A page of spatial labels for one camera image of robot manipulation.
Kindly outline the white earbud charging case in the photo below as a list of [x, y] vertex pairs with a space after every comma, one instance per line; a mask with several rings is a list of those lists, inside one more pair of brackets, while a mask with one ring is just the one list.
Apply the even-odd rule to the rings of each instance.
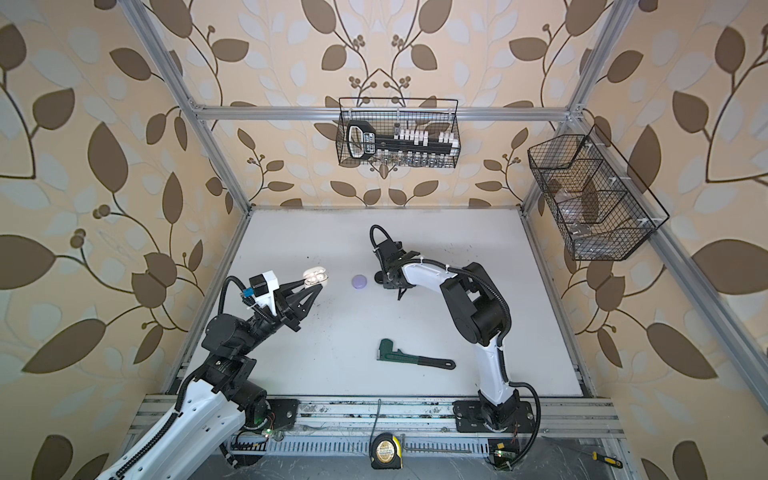
[[303, 282], [306, 287], [326, 285], [328, 283], [327, 270], [322, 266], [307, 269], [303, 272]]

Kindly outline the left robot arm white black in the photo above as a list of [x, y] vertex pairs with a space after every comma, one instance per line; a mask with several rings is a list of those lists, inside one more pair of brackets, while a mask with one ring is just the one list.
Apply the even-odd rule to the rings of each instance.
[[237, 431], [268, 427], [267, 392], [249, 379], [256, 365], [250, 354], [282, 327], [299, 331], [327, 281], [323, 267], [289, 283], [271, 271], [247, 282], [226, 277], [201, 343], [207, 357], [187, 373], [163, 417], [101, 478], [187, 479]]

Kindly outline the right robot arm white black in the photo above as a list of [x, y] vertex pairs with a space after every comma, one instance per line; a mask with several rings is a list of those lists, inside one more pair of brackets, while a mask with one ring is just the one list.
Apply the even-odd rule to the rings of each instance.
[[480, 376], [475, 421], [493, 432], [529, 428], [536, 436], [540, 398], [529, 383], [508, 378], [503, 343], [512, 326], [510, 307], [482, 265], [452, 267], [407, 252], [390, 236], [371, 244], [380, 267], [377, 283], [399, 296], [416, 287], [441, 294], [458, 333], [475, 347]]

